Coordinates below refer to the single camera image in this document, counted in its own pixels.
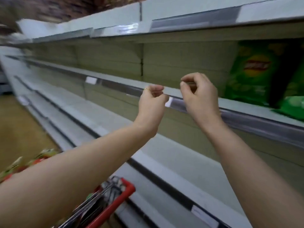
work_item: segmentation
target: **red shopping cart handle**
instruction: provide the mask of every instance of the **red shopping cart handle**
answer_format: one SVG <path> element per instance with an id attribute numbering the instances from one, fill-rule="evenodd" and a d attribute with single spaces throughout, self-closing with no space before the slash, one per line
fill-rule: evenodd
<path id="1" fill-rule="evenodd" d="M 99 228 L 106 220 L 108 220 L 112 213 L 135 192 L 135 187 L 132 183 L 128 182 L 124 178 L 121 181 L 126 186 L 124 192 L 118 196 L 111 205 L 109 205 L 97 218 L 94 219 L 86 228 Z"/>

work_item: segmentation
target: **shopping cart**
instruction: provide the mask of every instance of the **shopping cart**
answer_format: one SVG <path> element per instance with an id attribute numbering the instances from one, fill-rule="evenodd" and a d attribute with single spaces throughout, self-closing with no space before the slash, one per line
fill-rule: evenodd
<path id="1" fill-rule="evenodd" d="M 98 228 L 134 192 L 133 184 L 124 178 L 112 177 L 96 188 L 59 228 Z"/>

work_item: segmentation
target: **upper shelf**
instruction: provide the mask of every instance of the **upper shelf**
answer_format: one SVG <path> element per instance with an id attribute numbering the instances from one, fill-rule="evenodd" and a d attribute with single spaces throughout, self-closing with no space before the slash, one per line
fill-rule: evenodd
<path id="1" fill-rule="evenodd" d="M 92 40 L 93 38 L 120 37 L 126 35 L 144 35 L 144 37 L 146 37 L 147 35 L 157 35 L 164 32 L 181 32 L 212 28 L 225 28 L 227 31 L 222 32 L 222 29 L 212 31 L 208 40 L 299 38 L 304 37 L 303 23 L 299 22 L 303 19 L 304 0 L 268 0 L 155 20 L 144 18 L 143 21 L 132 22 L 129 25 L 107 26 L 99 29 L 80 29 L 62 34 L 34 38 L 28 42 L 20 41 L 13 46 L 46 42 L 62 43 L 75 39 L 78 39 L 76 41 L 79 42 L 79 39 L 83 41 L 84 38 L 91 38 L 90 43 L 95 43 L 96 41 Z M 269 28 L 267 25 L 264 25 L 265 23 L 276 24 Z M 256 26 L 251 26 L 253 27 L 253 31 L 250 31 L 250 34 L 247 35 L 249 25 L 258 25 L 261 28 L 256 29 Z M 238 30 L 230 28 L 236 26 L 238 26 Z M 128 37 L 124 40 L 136 41 L 136 38 Z"/>
<path id="2" fill-rule="evenodd" d="M 125 79 L 89 70 L 57 65 L 35 59 L 22 58 L 30 65 L 47 68 L 81 79 L 83 82 L 101 85 L 128 95 L 140 97 L 143 89 L 150 83 Z M 170 96 L 167 107 L 187 113 L 180 90 L 166 87 L 165 94 Z M 228 126 L 256 134 L 275 141 L 285 142 L 304 149 L 304 123 L 276 114 L 271 109 L 229 99 L 219 98 L 223 120 Z"/>

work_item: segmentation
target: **aisle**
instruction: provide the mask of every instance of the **aisle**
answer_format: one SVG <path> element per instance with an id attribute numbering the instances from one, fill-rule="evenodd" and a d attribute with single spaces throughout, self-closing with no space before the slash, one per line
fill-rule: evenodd
<path id="1" fill-rule="evenodd" d="M 58 146 L 13 95 L 0 96 L 0 172 L 18 157 L 31 160 Z"/>

